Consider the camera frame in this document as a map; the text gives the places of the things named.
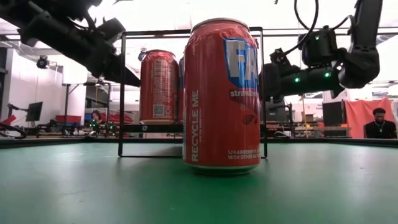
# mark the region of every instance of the fanta logo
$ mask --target fanta logo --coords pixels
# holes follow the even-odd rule
[[[244,39],[224,39],[229,81],[237,88],[257,89],[257,48]]]

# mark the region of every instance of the orange curtain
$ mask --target orange curtain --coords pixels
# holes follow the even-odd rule
[[[349,132],[352,138],[364,138],[364,125],[373,121],[373,110],[383,108],[386,111],[386,120],[394,121],[391,110],[391,102],[387,98],[375,101],[346,101],[347,125],[351,128]]]

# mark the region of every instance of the barcode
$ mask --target barcode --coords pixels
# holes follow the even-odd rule
[[[164,105],[154,105],[154,117],[155,118],[164,117]]]

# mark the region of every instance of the computer monitor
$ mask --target computer monitor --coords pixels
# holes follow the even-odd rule
[[[26,122],[40,121],[43,102],[31,103],[27,108]]]

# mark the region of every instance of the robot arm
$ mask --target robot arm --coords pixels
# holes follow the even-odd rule
[[[91,6],[102,0],[9,0],[0,2],[0,17],[18,26],[23,44],[34,46],[38,40],[66,57],[84,65],[96,78],[120,82],[120,56],[113,47],[125,31],[117,19],[99,27],[88,15]],[[74,20],[86,19],[89,27]],[[139,79],[127,68],[126,84],[140,86]]]
[[[382,0],[358,0],[352,21],[351,47],[338,49],[334,29],[325,26],[308,34],[299,46],[302,60],[308,68],[291,65],[282,49],[271,54],[265,64],[262,79],[267,97],[301,95],[332,90],[336,97],[344,88],[362,88],[375,79],[380,71],[376,36]]]

